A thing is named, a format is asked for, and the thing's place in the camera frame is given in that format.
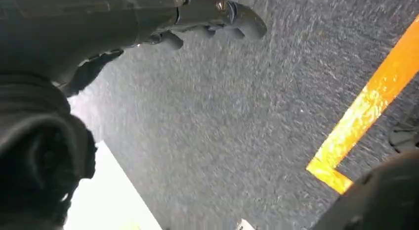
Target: white surface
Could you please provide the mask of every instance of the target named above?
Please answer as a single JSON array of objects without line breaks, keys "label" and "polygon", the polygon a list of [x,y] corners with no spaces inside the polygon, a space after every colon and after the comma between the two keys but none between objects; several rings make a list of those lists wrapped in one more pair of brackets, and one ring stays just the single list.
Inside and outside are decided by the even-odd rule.
[{"label": "white surface", "polygon": [[237,230],[254,230],[254,228],[244,219],[237,226]]},{"label": "white surface", "polygon": [[105,142],[96,172],[76,190],[64,230],[162,230]]}]

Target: gray carpet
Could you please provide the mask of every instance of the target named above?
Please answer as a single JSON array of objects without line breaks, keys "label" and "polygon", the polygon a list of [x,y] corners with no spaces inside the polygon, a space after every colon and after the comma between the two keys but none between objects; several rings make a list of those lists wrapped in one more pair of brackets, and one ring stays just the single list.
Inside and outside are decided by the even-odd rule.
[{"label": "gray carpet", "polygon": [[[261,41],[181,35],[141,46],[71,100],[163,228],[313,225],[337,194],[305,167],[419,13],[419,0],[237,0]],[[387,131],[417,102],[410,84],[338,169],[350,178],[393,151]]]}]

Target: orange tape line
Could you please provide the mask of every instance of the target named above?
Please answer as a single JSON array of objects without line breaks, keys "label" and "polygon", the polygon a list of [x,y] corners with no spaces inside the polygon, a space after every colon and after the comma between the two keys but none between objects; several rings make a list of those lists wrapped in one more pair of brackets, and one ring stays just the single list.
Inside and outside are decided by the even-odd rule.
[{"label": "orange tape line", "polygon": [[352,182],[337,172],[336,166],[418,71],[419,16],[356,97],[306,169],[337,192],[345,192]]}]

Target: black object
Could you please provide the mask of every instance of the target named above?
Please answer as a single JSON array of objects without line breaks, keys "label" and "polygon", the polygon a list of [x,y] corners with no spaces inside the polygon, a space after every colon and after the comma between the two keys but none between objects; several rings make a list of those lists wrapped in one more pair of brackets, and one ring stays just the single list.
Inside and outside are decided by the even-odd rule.
[{"label": "black object", "polygon": [[358,179],[312,230],[419,229],[419,152],[400,154]]},{"label": "black object", "polygon": [[172,32],[267,31],[249,7],[228,0],[0,0],[0,27],[0,68],[34,71],[61,87],[87,58],[141,43],[182,47]]},{"label": "black object", "polygon": [[0,229],[27,217],[62,226],[79,180],[93,176],[93,136],[38,75],[0,73],[0,101]]},{"label": "black object", "polygon": [[183,46],[175,34],[228,29],[261,38],[228,0],[0,0],[0,230],[63,226],[80,179],[94,174],[91,132],[66,97],[127,47]]},{"label": "black object", "polygon": [[389,142],[399,153],[419,151],[419,103],[394,126],[389,134]]}]

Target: screw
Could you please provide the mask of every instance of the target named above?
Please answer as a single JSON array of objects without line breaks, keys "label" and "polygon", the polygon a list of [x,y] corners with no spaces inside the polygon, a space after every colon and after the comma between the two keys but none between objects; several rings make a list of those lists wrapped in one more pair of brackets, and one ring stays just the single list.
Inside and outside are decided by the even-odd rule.
[{"label": "screw", "polygon": [[215,3],[215,6],[219,11],[226,11],[227,10],[227,2],[225,0],[220,0],[217,3]]}]

